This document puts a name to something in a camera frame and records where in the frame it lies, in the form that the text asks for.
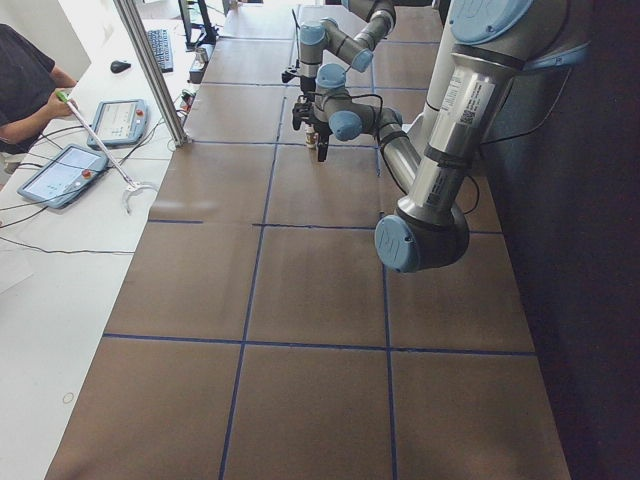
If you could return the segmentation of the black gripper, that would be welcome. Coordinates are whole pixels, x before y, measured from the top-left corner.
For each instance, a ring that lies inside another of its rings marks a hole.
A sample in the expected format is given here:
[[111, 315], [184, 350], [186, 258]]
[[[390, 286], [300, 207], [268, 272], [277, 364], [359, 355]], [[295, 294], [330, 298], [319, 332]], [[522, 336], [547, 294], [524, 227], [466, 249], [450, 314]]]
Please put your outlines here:
[[300, 89], [304, 96], [314, 96], [316, 92], [316, 78], [300, 76]]
[[321, 121], [315, 118], [313, 120], [314, 130], [318, 135], [317, 142], [317, 161], [324, 162], [327, 158], [329, 138], [332, 135], [332, 130], [327, 122]]

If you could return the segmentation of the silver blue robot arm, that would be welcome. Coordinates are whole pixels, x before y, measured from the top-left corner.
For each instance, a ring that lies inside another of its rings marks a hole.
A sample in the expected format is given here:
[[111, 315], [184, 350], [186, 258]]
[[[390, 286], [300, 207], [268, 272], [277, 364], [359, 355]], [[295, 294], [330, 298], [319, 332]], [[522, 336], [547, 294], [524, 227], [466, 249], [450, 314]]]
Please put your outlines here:
[[342, 1], [341, 4], [364, 20], [366, 25], [351, 37], [332, 18], [302, 23], [298, 35], [296, 75], [300, 78], [303, 94], [315, 90], [325, 51], [352, 70], [364, 72], [373, 60], [376, 46], [395, 27], [396, 12], [392, 1]]
[[348, 69], [366, 70], [377, 44], [395, 27], [393, 1], [349, 1], [364, 28], [355, 36], [325, 18], [299, 31], [301, 86], [297, 116], [330, 138], [373, 136], [402, 197], [375, 229], [380, 260], [398, 272], [456, 262], [469, 243], [456, 197], [474, 153], [514, 78], [526, 70], [567, 65], [585, 44], [590, 6], [582, 1], [454, 1], [445, 18], [423, 112], [405, 125], [392, 108], [358, 103]]

